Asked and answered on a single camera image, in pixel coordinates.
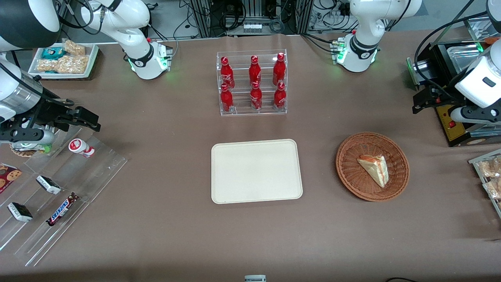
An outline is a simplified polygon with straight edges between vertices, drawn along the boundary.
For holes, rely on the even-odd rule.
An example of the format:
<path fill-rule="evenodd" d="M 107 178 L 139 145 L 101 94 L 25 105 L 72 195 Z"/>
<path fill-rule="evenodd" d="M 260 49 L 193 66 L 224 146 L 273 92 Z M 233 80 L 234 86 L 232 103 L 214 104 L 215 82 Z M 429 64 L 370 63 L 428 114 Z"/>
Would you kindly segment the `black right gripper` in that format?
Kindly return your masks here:
<path fill-rule="evenodd" d="M 84 107 L 74 109 L 74 105 L 74 101 L 70 99 L 55 99 L 55 102 L 50 102 L 41 98 L 31 110 L 24 113 L 24 128 L 34 128 L 35 125 L 41 127 L 48 125 L 67 131 L 66 124 L 68 124 L 87 127 L 95 132 L 100 132 L 99 116 Z"/>

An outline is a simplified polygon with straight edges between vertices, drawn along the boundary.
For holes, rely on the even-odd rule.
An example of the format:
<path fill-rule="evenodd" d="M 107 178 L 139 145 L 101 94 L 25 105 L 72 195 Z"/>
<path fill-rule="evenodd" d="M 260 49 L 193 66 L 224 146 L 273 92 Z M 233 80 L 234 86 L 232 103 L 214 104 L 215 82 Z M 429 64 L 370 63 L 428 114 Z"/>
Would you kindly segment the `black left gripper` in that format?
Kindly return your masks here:
<path fill-rule="evenodd" d="M 467 104 L 466 98 L 454 87 L 445 87 L 447 93 L 437 87 L 428 86 L 421 90 L 421 95 L 413 96 L 412 113 L 418 114 L 426 108 L 437 108 L 452 105 L 452 108 L 463 107 Z"/>

